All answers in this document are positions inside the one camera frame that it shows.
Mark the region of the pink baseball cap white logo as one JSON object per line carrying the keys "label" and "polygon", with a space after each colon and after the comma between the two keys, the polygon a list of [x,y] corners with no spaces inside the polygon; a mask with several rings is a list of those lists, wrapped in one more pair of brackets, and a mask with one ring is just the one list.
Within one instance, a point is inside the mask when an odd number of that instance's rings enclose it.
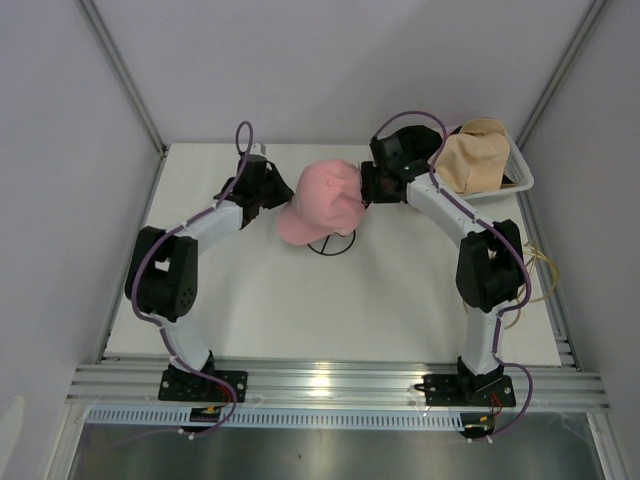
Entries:
{"label": "pink baseball cap white logo", "polygon": [[280,237],[302,246],[323,237],[346,236],[365,214],[359,168],[344,159],[322,160],[300,175],[292,200],[277,218]]}

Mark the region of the black baseball cap gold logo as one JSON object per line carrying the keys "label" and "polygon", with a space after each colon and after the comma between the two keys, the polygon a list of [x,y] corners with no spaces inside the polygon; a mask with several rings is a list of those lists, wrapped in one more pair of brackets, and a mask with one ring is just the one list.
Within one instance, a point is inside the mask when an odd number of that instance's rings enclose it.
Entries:
{"label": "black baseball cap gold logo", "polygon": [[397,151],[410,159],[428,160],[443,143],[440,133],[424,125],[403,127],[388,137]]}

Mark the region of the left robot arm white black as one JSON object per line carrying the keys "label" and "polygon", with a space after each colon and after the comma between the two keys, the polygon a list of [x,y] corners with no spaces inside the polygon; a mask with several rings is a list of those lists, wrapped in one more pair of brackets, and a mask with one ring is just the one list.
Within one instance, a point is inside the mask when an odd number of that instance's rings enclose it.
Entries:
{"label": "left robot arm white black", "polygon": [[146,226],[138,233],[125,296],[140,320],[156,326],[169,353],[158,399],[241,403],[242,372],[216,369],[192,312],[198,293],[199,257],[215,243],[247,227],[261,210],[293,197],[275,164],[249,154],[238,163],[211,206],[172,229]]}

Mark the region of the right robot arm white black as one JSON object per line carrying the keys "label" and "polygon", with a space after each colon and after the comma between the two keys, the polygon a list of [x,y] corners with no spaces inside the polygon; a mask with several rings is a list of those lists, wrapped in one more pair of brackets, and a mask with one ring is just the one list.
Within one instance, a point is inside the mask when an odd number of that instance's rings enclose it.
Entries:
{"label": "right robot arm white black", "polygon": [[458,248],[455,284],[467,305],[467,333],[458,359],[456,392],[477,404],[501,380],[502,316],[516,308],[518,290],[531,282],[518,226],[493,222],[448,187],[436,172],[445,139],[423,126],[370,140],[372,159],[361,164],[366,205],[405,203],[447,234]]}

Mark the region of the beige baseball cap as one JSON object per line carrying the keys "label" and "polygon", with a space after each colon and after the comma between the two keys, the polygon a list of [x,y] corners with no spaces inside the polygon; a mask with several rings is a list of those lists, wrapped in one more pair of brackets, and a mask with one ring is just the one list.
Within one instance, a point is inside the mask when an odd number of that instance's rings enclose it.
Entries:
{"label": "beige baseball cap", "polygon": [[435,170],[457,194],[496,191],[501,188],[510,151],[502,122],[473,119],[447,138]]}

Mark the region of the white plastic basket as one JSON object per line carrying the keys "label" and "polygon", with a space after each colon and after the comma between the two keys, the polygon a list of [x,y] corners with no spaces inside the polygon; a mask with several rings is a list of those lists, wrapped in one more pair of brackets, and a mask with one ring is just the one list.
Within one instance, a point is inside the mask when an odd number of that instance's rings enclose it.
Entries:
{"label": "white plastic basket", "polygon": [[528,191],[534,186],[534,176],[531,173],[529,165],[527,164],[523,154],[509,133],[506,133],[506,139],[510,146],[509,158],[503,173],[503,179],[506,180],[506,183],[502,183],[501,188],[498,190],[471,194],[466,193],[461,195],[462,198],[467,201],[471,201],[476,199],[503,197],[505,195]]}

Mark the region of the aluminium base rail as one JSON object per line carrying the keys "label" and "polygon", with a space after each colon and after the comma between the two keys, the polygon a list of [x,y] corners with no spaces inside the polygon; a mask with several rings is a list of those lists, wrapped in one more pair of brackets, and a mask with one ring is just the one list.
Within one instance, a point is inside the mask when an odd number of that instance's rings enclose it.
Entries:
{"label": "aluminium base rail", "polygon": [[[108,357],[77,367],[67,393],[70,403],[155,405],[163,357]],[[407,411],[423,404],[413,386],[426,374],[448,374],[452,364],[216,359],[221,370],[248,374],[246,405]],[[530,411],[601,413],[611,409],[600,375],[569,367],[533,367]]]}

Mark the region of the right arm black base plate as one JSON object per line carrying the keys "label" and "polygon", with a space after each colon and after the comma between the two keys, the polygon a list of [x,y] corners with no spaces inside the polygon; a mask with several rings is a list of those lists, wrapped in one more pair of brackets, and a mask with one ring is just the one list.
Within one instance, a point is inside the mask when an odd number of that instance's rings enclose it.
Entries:
{"label": "right arm black base plate", "polygon": [[503,373],[473,376],[466,374],[427,374],[413,389],[425,396],[427,406],[436,407],[515,407],[512,380]]}

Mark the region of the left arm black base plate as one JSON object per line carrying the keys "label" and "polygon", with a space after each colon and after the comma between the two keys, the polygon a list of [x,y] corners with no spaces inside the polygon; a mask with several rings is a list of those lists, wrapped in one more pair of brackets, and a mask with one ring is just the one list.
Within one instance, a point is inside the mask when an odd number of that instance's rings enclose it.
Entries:
{"label": "left arm black base plate", "polygon": [[[239,370],[218,370],[213,376],[234,388],[237,402],[245,401],[248,373]],[[217,382],[169,366],[162,374],[158,399],[165,402],[231,403],[232,394]]]}

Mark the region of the left aluminium corner post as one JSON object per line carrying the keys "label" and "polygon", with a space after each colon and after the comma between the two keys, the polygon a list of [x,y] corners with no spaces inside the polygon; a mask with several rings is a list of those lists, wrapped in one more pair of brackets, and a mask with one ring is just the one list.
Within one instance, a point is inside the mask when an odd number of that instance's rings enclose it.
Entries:
{"label": "left aluminium corner post", "polygon": [[129,68],[118,48],[110,29],[104,20],[97,4],[92,0],[77,0],[75,5],[82,14],[98,48],[104,56],[112,75],[127,99],[130,108],[141,125],[147,139],[160,158],[167,147],[162,140],[156,122],[153,120],[147,105],[133,79]]}

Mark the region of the aluminium corner post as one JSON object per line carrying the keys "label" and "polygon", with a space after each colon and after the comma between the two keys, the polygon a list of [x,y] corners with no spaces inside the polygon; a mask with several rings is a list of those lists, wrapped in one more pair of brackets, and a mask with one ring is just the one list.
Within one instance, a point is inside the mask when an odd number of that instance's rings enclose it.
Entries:
{"label": "aluminium corner post", "polygon": [[593,0],[589,2],[576,30],[564,48],[531,114],[527,118],[521,132],[522,135],[525,135],[526,131],[534,129],[542,118],[611,4],[612,2],[609,0]]}
{"label": "aluminium corner post", "polygon": [[104,56],[112,75],[127,99],[130,108],[141,125],[147,139],[160,158],[167,147],[162,140],[156,122],[153,120],[147,105],[133,79],[129,68],[118,48],[110,29],[104,20],[97,4],[92,0],[77,0],[75,5],[82,14],[98,48]]}

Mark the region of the right aluminium corner post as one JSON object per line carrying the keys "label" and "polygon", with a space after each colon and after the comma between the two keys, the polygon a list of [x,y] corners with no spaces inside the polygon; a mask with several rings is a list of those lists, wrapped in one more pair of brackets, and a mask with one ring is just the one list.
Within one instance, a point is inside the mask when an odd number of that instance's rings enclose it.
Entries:
{"label": "right aluminium corner post", "polygon": [[534,129],[542,118],[611,4],[612,2],[609,0],[593,0],[589,2],[576,30],[564,48],[531,114],[527,118],[521,132],[522,135],[525,135],[526,131]]}

